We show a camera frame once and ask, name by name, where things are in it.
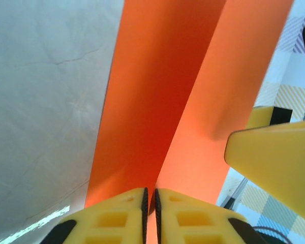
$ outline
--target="orange paper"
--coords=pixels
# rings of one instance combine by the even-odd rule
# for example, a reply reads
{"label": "orange paper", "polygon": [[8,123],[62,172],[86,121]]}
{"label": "orange paper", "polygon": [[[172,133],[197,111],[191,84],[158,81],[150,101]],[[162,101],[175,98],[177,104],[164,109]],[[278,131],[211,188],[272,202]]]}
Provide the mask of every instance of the orange paper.
{"label": "orange paper", "polygon": [[125,2],[86,206],[152,194],[224,2]]}
{"label": "orange paper", "polygon": [[243,129],[293,0],[228,0],[158,178],[215,203],[228,166],[227,138]]}

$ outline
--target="checkered tablecloth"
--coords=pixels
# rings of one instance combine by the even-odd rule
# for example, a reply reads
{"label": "checkered tablecloth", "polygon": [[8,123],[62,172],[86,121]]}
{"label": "checkered tablecloth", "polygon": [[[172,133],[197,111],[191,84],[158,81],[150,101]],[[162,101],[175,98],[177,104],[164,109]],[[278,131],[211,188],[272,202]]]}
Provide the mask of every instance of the checkered tablecloth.
{"label": "checkered tablecloth", "polygon": [[[255,102],[255,106],[293,109],[291,122],[305,116],[305,48],[301,35],[304,26],[305,0],[295,0]],[[242,179],[242,175],[230,169],[218,205],[235,191]],[[271,227],[294,244],[305,244],[305,220],[252,182],[248,182],[234,208],[252,226]]]}

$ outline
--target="yellow striped pattern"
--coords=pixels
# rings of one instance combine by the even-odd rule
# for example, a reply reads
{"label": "yellow striped pattern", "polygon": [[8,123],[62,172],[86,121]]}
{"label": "yellow striped pattern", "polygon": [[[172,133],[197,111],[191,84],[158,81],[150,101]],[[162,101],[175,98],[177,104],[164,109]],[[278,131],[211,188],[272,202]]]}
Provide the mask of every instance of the yellow striped pattern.
{"label": "yellow striped pattern", "polygon": [[264,82],[260,88],[254,106],[273,106],[280,83]]}
{"label": "yellow striped pattern", "polygon": [[305,237],[305,220],[298,216],[291,230]]}
{"label": "yellow striped pattern", "polygon": [[305,88],[280,85],[274,105],[292,109],[292,118],[303,120],[305,113]]}
{"label": "yellow striped pattern", "polygon": [[261,214],[268,198],[269,194],[264,190],[247,185],[241,197],[241,203]]}

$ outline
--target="black rubber pad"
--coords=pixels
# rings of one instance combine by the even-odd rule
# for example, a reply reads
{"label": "black rubber pad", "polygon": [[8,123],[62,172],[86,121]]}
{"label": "black rubber pad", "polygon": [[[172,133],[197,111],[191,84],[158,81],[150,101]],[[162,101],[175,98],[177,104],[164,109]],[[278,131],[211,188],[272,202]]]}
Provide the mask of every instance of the black rubber pad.
{"label": "black rubber pad", "polygon": [[63,244],[76,224],[77,221],[68,220],[56,225],[42,240],[41,244]]}
{"label": "black rubber pad", "polygon": [[148,188],[145,188],[143,192],[141,212],[142,212],[142,243],[146,244],[147,222],[148,222]]}
{"label": "black rubber pad", "polygon": [[268,244],[248,223],[235,218],[230,218],[228,221],[246,244]]}
{"label": "black rubber pad", "polygon": [[273,107],[270,125],[289,123],[292,113],[292,109]]}
{"label": "black rubber pad", "polygon": [[162,243],[162,204],[158,189],[155,189],[155,209],[156,209],[156,224],[157,224],[157,240],[158,244]]}

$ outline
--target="yellow plastic block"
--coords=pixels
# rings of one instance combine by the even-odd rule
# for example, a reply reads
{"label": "yellow plastic block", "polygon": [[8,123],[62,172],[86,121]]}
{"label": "yellow plastic block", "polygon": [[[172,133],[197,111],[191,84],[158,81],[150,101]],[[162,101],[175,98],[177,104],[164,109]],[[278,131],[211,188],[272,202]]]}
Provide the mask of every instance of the yellow plastic block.
{"label": "yellow plastic block", "polygon": [[228,221],[243,216],[175,191],[158,189],[156,218],[161,244],[245,244]]}
{"label": "yellow plastic block", "polygon": [[[64,218],[41,244],[142,244],[147,212],[147,189],[134,189]],[[63,225],[72,223],[64,233]]]}
{"label": "yellow plastic block", "polygon": [[305,218],[305,121],[234,132],[225,161]]}
{"label": "yellow plastic block", "polygon": [[253,108],[246,129],[288,123],[292,114],[291,109],[279,107]]}

